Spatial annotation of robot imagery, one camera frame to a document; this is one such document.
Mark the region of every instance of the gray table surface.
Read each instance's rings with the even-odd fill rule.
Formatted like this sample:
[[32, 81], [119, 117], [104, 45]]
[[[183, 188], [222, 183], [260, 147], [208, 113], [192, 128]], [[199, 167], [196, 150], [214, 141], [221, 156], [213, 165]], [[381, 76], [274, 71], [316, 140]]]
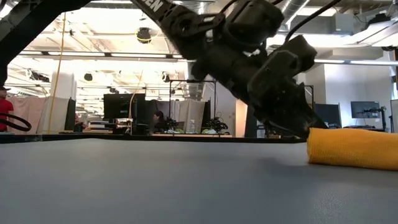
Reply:
[[397, 172], [308, 165], [305, 144], [0, 145], [1, 224], [397, 222]]

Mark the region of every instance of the ceiling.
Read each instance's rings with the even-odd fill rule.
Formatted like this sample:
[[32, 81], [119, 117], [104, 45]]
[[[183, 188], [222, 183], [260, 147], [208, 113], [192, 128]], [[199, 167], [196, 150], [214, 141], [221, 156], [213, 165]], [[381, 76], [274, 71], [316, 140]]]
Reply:
[[[148, 19], [141, 10], [135, 9], [129, 1], [93, 1], [86, 7], [66, 13], [64, 47], [66, 52], [112, 52], [139, 53], [139, 54], [171, 54], [178, 52], [164, 37], [155, 22]], [[187, 1], [175, 1], [178, 4], [188, 4]], [[195, 2], [198, 12], [218, 12], [227, 3], [227, 0]], [[330, 0], [312, 0], [298, 15], [307, 16], [311, 7], [319, 8]], [[391, 1], [350, 1], [345, 0], [336, 5], [336, 11], [348, 8], [348, 12], [368, 11], [375, 8], [389, 6]], [[7, 9], [0, 13], [4, 16]], [[151, 42], [142, 44], [137, 40], [140, 27], [148, 27], [151, 33]], [[62, 45], [63, 15], [59, 15], [26, 50], [40, 52], [59, 52]], [[17, 57], [9, 65], [9, 79], [7, 84], [12, 86], [13, 93], [44, 96], [50, 91], [50, 84], [30, 79], [30, 71], [39, 73], [49, 80], [58, 67], [58, 56], [45, 57]], [[172, 62], [129, 61], [129, 60], [96, 60], [95, 58], [69, 57], [61, 64], [63, 68], [73, 68], [78, 85], [78, 105], [86, 110], [101, 111], [101, 96], [109, 93], [109, 86], [113, 86], [121, 93], [133, 93], [137, 87], [147, 87], [147, 96], [150, 99], [168, 98], [169, 84], [163, 82], [162, 75], [168, 74], [171, 79], [184, 80], [188, 77], [187, 63], [183, 60]], [[84, 79], [86, 73], [93, 76], [93, 81]], [[175, 99], [183, 100], [192, 94], [192, 88], [186, 83], [176, 83]]]

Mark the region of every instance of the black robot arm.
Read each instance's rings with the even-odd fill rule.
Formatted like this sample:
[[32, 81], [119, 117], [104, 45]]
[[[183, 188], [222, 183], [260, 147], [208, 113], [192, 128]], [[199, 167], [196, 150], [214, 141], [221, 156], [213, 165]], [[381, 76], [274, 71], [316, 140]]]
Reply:
[[[264, 0], [233, 0], [217, 14], [198, 15], [166, 0], [131, 0], [163, 30], [180, 54], [196, 60], [192, 73], [208, 74], [255, 110], [266, 124], [307, 137], [309, 128], [326, 128], [305, 101], [303, 84], [293, 79], [311, 68], [316, 50], [299, 35], [268, 55], [266, 39], [284, 17]], [[90, 0], [22, 0], [0, 21], [0, 86], [8, 63], [59, 14]], [[224, 12], [237, 2], [228, 17]], [[248, 56], [248, 52], [258, 54]]]

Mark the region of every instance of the yellow towel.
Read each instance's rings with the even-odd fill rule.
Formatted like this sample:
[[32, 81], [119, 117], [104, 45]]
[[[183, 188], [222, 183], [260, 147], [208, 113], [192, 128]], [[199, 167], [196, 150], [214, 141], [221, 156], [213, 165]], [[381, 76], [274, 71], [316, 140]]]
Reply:
[[312, 164], [398, 170], [398, 134], [312, 128], [307, 153]]

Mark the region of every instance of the monitor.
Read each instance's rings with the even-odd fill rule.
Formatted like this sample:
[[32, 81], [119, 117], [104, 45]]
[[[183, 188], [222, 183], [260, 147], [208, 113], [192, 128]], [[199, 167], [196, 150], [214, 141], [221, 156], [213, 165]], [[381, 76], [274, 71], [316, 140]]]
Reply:
[[[132, 94], [104, 94], [104, 118], [128, 118]], [[145, 120], [145, 94], [135, 94], [131, 116], [138, 122]]]
[[315, 113], [329, 126], [337, 126], [341, 128], [340, 105], [328, 105], [315, 103]]
[[376, 110], [380, 108], [378, 101], [352, 101], [352, 118], [380, 118], [380, 113]]

